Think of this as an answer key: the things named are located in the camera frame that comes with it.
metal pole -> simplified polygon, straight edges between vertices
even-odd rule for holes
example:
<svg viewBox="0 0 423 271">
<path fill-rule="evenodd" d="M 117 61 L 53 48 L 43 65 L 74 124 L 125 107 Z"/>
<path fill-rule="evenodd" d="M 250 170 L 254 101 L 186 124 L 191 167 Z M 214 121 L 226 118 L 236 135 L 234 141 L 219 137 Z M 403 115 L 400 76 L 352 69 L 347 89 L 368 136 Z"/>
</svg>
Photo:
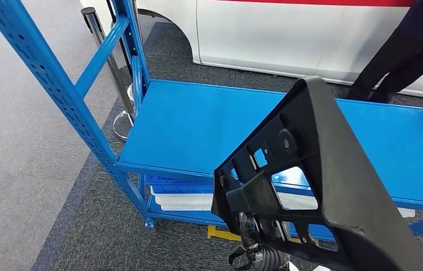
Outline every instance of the metal pole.
<svg viewBox="0 0 423 271">
<path fill-rule="evenodd" d="M 97 44 L 97 46 L 100 46 L 105 39 L 105 35 L 103 32 L 103 28 L 100 25 L 100 20 L 97 16 L 97 13 L 95 12 L 95 8 L 86 7 L 83 8 L 81 12 L 83 18 L 85 19 L 85 23 L 87 24 L 90 30 L 90 33 L 92 33 L 92 35 L 94 36 L 95 43 Z M 119 113 L 115 118 L 115 121 L 113 122 L 113 130 L 119 138 L 127 140 L 129 129 L 125 132 L 126 135 L 120 134 L 116 130 L 116 123 L 123 116 L 127 116 L 127 119 L 130 122 L 130 128 L 133 126 L 133 122 L 135 119 L 134 105 L 132 104 L 133 99 L 130 99 L 129 95 L 127 94 L 127 89 L 119 72 L 119 68 L 117 67 L 115 58 L 113 57 L 113 54 L 110 54 L 110 56 L 108 57 L 107 65 L 112 76 L 112 81 L 115 86 L 115 90 L 117 91 L 117 94 L 120 97 L 120 101 L 122 101 L 122 104 L 124 105 L 125 109 L 124 112 Z"/>
</svg>

blue shelf board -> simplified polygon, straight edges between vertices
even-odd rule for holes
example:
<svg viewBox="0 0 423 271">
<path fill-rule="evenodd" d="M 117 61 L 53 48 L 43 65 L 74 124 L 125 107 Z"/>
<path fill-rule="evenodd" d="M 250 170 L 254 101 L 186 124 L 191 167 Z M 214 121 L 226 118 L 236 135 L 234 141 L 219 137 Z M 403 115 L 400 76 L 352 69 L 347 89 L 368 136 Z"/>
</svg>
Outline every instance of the blue shelf board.
<svg viewBox="0 0 423 271">
<path fill-rule="evenodd" d="M 283 96 L 152 80 L 117 165 L 129 172 L 210 181 L 213 170 Z M 395 203 L 423 209 L 423 108 L 336 102 Z M 311 195 L 293 180 L 282 181 L 280 189 Z"/>
<path fill-rule="evenodd" d="M 148 200 L 150 215 L 154 218 L 176 220 L 203 225 L 213 225 L 226 228 L 227 225 L 221 218 L 212 214 L 211 211 L 162 211 L 160 205 L 155 202 L 155 197 Z M 322 226 L 311 225 L 310 232 L 314 239 L 322 241 L 334 241 L 333 234 Z M 290 225 L 291 236 L 297 236 L 293 225 Z"/>
</svg>

person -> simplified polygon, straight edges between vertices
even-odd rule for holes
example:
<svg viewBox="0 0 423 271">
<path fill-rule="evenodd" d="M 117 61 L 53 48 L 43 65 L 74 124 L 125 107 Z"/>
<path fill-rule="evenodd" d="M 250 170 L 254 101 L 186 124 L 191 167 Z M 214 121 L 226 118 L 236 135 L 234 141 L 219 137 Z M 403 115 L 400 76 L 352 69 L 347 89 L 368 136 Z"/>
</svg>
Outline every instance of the person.
<svg viewBox="0 0 423 271">
<path fill-rule="evenodd" d="M 372 89 L 386 74 L 371 95 Z M 351 86 L 347 98 L 389 103 L 395 93 L 422 75 L 423 0 L 415 0 L 396 30 Z"/>
</svg>

white car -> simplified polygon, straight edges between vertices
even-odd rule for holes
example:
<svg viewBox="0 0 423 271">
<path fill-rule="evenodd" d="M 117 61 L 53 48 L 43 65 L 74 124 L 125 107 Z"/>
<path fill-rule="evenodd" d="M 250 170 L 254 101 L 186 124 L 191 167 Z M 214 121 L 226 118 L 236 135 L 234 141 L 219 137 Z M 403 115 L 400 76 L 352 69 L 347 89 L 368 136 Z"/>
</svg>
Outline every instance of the white car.
<svg viewBox="0 0 423 271">
<path fill-rule="evenodd" d="M 105 28 L 106 0 L 96 8 Z M 187 36 L 196 64 L 350 85 L 413 0 L 136 0 Z M 423 76 L 401 93 L 423 97 Z"/>
</svg>

yellow object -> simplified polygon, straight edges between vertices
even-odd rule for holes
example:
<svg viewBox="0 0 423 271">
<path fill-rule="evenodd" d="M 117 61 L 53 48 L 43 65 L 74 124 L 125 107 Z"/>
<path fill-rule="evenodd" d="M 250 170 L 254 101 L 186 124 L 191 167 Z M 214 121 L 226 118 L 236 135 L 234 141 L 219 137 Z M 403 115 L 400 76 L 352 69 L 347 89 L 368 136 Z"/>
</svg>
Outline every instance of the yellow object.
<svg viewBox="0 0 423 271">
<path fill-rule="evenodd" d="M 217 230 L 216 226 L 209 225 L 206 237 L 208 239 L 210 239 L 212 236 L 215 236 L 217 238 L 231 240 L 231 241 L 241 241 L 241 238 L 238 235 L 232 234 L 229 231 L 225 231 L 225 230 Z M 294 243 L 301 243 L 299 238 L 290 238 L 290 241 L 294 242 Z"/>
</svg>

